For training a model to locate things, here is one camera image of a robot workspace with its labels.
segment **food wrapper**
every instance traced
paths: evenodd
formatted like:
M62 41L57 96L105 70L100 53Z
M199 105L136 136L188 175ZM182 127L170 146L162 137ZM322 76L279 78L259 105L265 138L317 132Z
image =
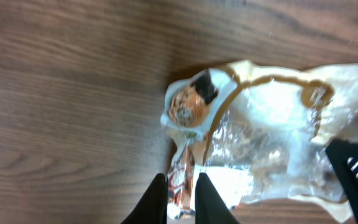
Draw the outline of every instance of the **food wrapper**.
M208 174L228 208L273 198L316 203L351 217L325 148L358 141L358 64L304 72L245 60L172 83L161 124L177 145L168 171L168 216L194 215Z

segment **wood grain surface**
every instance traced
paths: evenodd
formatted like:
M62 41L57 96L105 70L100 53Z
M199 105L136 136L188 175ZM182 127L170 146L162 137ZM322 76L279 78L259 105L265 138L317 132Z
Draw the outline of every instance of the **wood grain surface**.
M0 223L120 223L174 153L167 85L240 59L358 62L358 0L0 0ZM234 214L335 223L287 200Z

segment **crumpled plastic bag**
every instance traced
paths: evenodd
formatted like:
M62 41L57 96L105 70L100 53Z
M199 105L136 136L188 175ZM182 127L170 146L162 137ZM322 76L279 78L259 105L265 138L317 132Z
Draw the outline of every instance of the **crumpled plastic bag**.
M191 127L175 123L172 98L205 75L218 92L206 116ZM161 124L178 146L168 171L170 218L194 215L200 172L229 208L291 198L317 203L338 222L352 215L324 150L332 138L358 141L358 64L210 68L170 85Z

